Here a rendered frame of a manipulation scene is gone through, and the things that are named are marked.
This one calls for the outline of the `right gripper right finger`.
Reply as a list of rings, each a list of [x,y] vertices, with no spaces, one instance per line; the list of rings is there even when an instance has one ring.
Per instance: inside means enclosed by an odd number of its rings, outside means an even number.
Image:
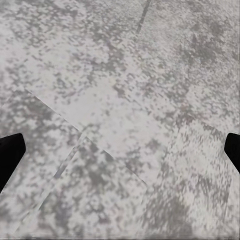
[[[240,135],[229,133],[227,135],[224,151],[240,173]]]

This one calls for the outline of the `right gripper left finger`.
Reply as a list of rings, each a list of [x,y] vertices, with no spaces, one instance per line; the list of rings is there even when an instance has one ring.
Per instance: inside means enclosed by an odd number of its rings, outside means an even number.
[[[21,133],[0,138],[0,193],[26,152]]]

